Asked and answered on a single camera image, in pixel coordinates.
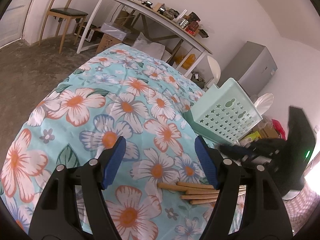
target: floral tablecloth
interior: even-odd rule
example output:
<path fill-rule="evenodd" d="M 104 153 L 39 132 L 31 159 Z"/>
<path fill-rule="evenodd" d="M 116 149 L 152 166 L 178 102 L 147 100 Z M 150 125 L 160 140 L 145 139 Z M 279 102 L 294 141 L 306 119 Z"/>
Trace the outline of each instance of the floral tablecloth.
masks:
<path fill-rule="evenodd" d="M 204 173 L 194 150 L 196 134 L 181 113 L 202 96 L 163 61 L 118 44 L 60 83 L 31 113 L 10 146 L 0 195 L 28 232 L 39 196 L 58 164 L 85 164 L 127 141 L 114 183 L 103 192 L 123 240 L 199 239 L 213 204 L 190 205 L 158 182 L 199 183 Z M 91 232 L 81 187 L 76 188 L 83 229 Z M 230 232 L 241 220 L 237 206 Z"/>

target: mint green basket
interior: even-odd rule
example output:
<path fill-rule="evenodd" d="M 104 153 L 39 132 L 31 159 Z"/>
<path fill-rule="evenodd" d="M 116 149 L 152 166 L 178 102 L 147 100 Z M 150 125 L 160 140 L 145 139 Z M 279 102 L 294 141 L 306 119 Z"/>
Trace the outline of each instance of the mint green basket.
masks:
<path fill-rule="evenodd" d="M 224 144 L 234 144 L 262 120 L 233 78 L 220 88 L 212 85 L 183 117 L 195 133 Z"/>

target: black chair seat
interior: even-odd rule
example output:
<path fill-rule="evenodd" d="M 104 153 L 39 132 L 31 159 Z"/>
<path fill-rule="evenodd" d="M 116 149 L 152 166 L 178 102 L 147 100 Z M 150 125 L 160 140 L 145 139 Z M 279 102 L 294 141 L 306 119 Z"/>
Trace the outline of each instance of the black chair seat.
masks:
<path fill-rule="evenodd" d="M 52 8 L 51 12 L 61 13 L 67 16 L 87 16 L 88 14 L 72 8 Z"/>

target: white door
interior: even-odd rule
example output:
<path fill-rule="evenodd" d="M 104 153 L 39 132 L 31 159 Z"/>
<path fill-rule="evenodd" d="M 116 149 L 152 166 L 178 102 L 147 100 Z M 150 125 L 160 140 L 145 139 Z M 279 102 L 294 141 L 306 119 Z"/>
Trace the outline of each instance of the white door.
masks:
<path fill-rule="evenodd" d="M 0 47 L 21 38 L 31 0 L 12 0 L 0 20 Z"/>

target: wooden chopsticks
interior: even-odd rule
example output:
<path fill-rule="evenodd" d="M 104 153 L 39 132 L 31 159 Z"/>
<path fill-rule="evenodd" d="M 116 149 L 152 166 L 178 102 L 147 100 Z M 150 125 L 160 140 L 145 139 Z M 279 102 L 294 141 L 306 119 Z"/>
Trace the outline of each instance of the wooden chopsticks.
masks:
<path fill-rule="evenodd" d="M 185 192 L 185 195 L 180 196 L 181 199 L 190 200 L 190 204 L 204 204 L 216 202 L 219 195 L 219 190 L 215 190 L 212 185 L 196 184 L 188 182 L 177 182 L 177 185 L 158 183 L 158 188 Z M 238 196 L 245 194 L 246 186 L 239 187 Z"/>

